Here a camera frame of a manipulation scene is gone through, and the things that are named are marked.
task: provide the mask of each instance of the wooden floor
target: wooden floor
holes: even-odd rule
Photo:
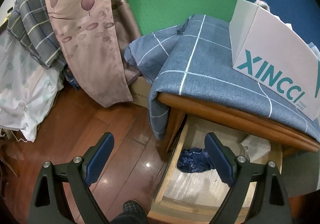
[[[71,161],[95,145],[104,132],[111,132],[115,147],[97,183],[90,189],[109,220],[122,212],[122,204],[135,199],[150,210],[151,199],[165,169],[156,150],[156,138],[146,108],[132,103],[101,107],[83,90],[69,85],[59,93],[54,107],[40,124],[32,142],[12,142],[4,149],[5,157],[19,177],[7,171],[4,198],[9,210],[21,223],[28,219],[34,184],[43,162]],[[83,220],[68,184],[64,185],[72,214]]]

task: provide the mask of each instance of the blue gripper pad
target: blue gripper pad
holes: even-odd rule
[[[114,147],[114,137],[111,133],[104,133],[95,146],[90,147],[83,156],[82,174],[84,182],[89,187],[98,181]]]
[[[214,133],[206,134],[204,146],[213,165],[216,167],[221,181],[231,187],[235,181],[237,171],[236,156],[229,147],[222,145]]]

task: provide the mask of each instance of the wooden drawer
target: wooden drawer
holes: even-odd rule
[[[216,170],[188,174],[180,172],[176,167],[183,149],[204,148],[204,137],[208,132],[214,132],[223,145],[230,147],[235,155],[240,155],[240,142],[247,137],[246,133],[189,115],[148,217],[168,223],[182,223],[181,219],[184,223],[208,223],[215,215],[229,190],[228,185],[221,182]],[[254,163],[266,164],[272,160],[281,171],[281,145],[270,143],[269,154]],[[255,185],[250,184],[237,219],[240,223],[249,210]]]

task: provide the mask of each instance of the person's leg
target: person's leg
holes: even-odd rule
[[[116,216],[110,224],[148,224],[146,212],[136,201],[126,201],[122,210],[123,212]]]

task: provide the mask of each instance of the white tissue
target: white tissue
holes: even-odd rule
[[[256,0],[254,3],[255,3],[256,5],[264,8],[266,11],[270,12],[270,7],[269,7],[269,5],[268,5],[265,1]]]
[[[320,60],[320,52],[319,52],[317,46],[314,45],[312,42],[310,42],[310,43],[308,44],[308,46],[309,46],[309,48],[313,51],[313,53],[317,56],[318,60]]]
[[[278,20],[280,20],[280,17],[279,17],[279,16],[274,15],[274,17],[276,17]],[[291,23],[285,23],[285,25],[286,25],[289,29],[291,29],[291,30],[293,31]]]
[[[251,134],[241,142],[241,145],[246,150],[251,162],[254,162],[260,157],[266,155],[271,149],[270,142],[268,140]]]

